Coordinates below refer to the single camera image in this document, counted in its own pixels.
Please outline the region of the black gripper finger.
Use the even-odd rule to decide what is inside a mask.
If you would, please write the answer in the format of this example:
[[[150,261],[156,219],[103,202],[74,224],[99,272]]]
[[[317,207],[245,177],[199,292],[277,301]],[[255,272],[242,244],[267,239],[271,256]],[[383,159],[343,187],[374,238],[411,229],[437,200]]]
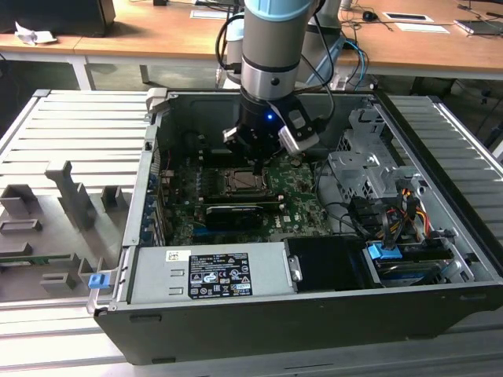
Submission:
[[[277,135],[269,134],[261,140],[258,152],[258,174],[263,172],[265,165],[269,164],[278,154],[281,154],[283,146]]]
[[[243,158],[252,167],[254,175],[259,174],[259,157],[255,144],[252,142],[252,136],[246,127],[238,127],[236,135],[239,151]]]

